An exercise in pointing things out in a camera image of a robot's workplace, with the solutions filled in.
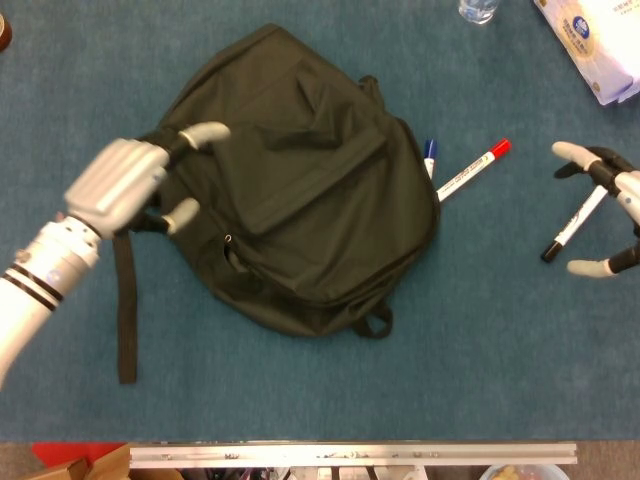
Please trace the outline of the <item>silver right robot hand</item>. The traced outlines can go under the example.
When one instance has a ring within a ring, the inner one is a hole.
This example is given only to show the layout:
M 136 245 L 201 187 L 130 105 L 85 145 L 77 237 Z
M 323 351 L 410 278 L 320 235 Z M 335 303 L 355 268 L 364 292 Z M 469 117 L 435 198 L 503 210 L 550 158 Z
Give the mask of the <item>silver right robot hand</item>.
M 634 223 L 634 234 L 639 237 L 639 170 L 612 149 L 584 147 L 566 141 L 557 141 L 552 152 L 567 161 L 555 172 L 557 178 L 577 173 L 588 174 L 594 184 L 603 187 L 626 211 Z M 639 265 L 639 243 L 603 260 L 575 259 L 567 263 L 574 275 L 591 278 L 613 277 Z

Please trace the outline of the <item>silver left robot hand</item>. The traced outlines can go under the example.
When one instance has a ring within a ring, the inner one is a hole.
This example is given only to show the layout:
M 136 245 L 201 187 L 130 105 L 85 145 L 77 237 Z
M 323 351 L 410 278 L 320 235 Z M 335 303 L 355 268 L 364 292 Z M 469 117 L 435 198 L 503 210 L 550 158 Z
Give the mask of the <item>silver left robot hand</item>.
M 211 121 L 171 131 L 166 141 L 118 138 L 97 154 L 65 192 L 67 214 L 110 239 L 131 223 L 189 152 L 230 134 L 227 125 Z

